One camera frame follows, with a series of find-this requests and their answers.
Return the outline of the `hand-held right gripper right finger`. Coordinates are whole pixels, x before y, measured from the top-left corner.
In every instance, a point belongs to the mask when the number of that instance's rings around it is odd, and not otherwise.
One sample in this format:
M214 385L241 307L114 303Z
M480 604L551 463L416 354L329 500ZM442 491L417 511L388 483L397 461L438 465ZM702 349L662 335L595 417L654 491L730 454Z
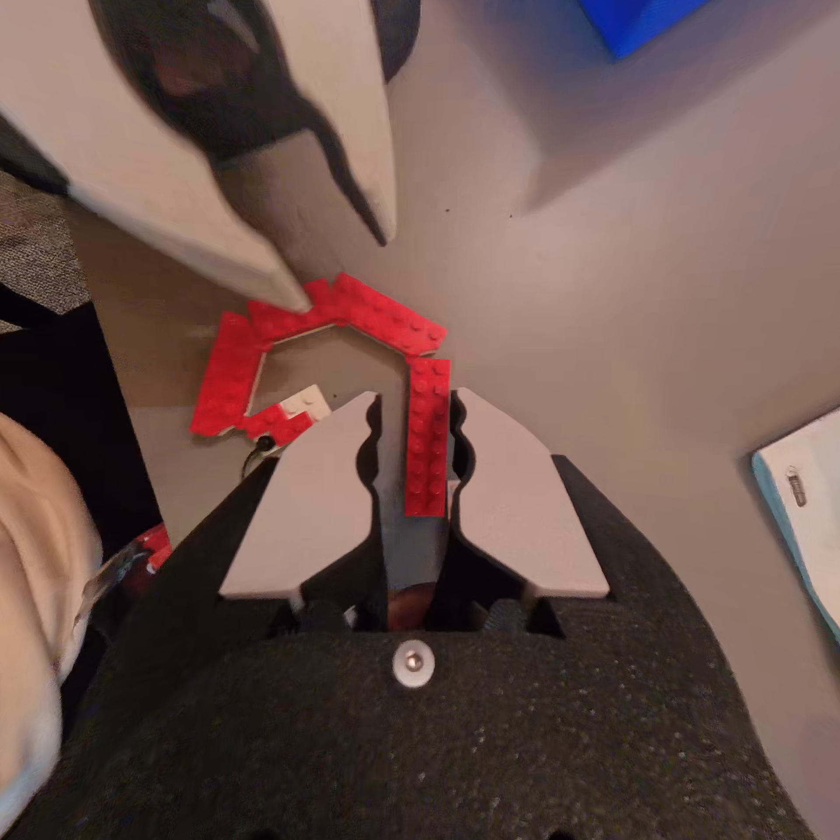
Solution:
M472 456L457 494L468 545L537 597L602 599L610 591L549 449L470 389L453 397Z

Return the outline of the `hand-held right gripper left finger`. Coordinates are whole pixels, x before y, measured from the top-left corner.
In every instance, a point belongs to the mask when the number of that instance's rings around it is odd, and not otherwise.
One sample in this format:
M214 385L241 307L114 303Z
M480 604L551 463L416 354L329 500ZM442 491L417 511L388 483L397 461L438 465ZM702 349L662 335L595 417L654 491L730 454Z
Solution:
M279 457L219 594L367 599L385 575L374 482L382 399L363 392Z

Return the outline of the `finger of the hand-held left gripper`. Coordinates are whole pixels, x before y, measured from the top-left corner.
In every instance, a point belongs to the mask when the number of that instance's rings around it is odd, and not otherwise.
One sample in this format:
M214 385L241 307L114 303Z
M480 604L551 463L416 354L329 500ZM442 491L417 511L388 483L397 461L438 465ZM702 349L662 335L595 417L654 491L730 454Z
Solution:
M385 246L396 236L396 164L371 2L267 2L296 93L320 118L315 133L333 180Z
M227 205L202 153L141 100L89 2L1 2L2 115L69 196L218 285L286 310L301 283Z

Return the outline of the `grey desk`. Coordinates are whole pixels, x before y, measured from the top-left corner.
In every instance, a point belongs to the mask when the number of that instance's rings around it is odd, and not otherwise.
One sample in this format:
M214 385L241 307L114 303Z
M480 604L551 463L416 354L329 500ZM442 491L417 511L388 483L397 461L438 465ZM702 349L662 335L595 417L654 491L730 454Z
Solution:
M454 384L523 426L612 589L561 635L266 639L220 602L274 471L186 432L240 297L69 204L163 518L182 541L126 657L169 682L94 770L82 838L838 838L838 650L749 455L838 404L838 2L712 2L619 64L572 3L424 2L388 90L398 236L378 248L314 139L272 196L448 330Z

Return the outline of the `small red toy brick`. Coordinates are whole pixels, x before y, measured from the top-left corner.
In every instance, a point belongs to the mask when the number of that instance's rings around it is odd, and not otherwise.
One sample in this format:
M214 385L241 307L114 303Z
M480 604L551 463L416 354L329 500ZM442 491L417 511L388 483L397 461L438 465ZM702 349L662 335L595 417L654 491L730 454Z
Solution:
M305 431L314 421L307 412L289 416L280 404L268 406L257 414L244 416L238 428L254 441L271 438L274 446L288 445Z

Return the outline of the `small white toy brick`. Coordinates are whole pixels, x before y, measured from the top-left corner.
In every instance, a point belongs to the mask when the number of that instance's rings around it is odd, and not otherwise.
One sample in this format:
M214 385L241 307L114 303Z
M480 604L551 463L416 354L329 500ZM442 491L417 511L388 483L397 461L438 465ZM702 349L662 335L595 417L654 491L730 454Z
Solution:
M280 401L279 409L285 417L306 414L316 423L332 413L332 409L317 385L310 385Z

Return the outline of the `clear bag of red bricks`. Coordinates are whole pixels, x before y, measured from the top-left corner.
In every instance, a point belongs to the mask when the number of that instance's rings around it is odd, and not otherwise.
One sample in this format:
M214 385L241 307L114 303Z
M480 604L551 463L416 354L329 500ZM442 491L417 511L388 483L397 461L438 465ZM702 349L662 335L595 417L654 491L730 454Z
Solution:
M89 602L97 602L117 588L138 597L172 555L166 526L160 522L144 531L112 555L89 579L82 590Z

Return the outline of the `white and blue booklet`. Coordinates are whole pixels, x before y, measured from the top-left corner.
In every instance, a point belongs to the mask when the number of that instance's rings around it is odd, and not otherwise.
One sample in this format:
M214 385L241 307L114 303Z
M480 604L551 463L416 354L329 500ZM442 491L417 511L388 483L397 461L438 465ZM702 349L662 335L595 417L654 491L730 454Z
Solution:
M750 467L805 591L838 644L838 407L753 452Z

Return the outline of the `blue box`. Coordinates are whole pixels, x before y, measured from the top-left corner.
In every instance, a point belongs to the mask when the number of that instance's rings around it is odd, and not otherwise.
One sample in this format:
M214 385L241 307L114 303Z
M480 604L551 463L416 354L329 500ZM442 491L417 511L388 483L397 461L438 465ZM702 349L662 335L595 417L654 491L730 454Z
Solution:
M622 60L690 17L708 1L579 1L610 57Z

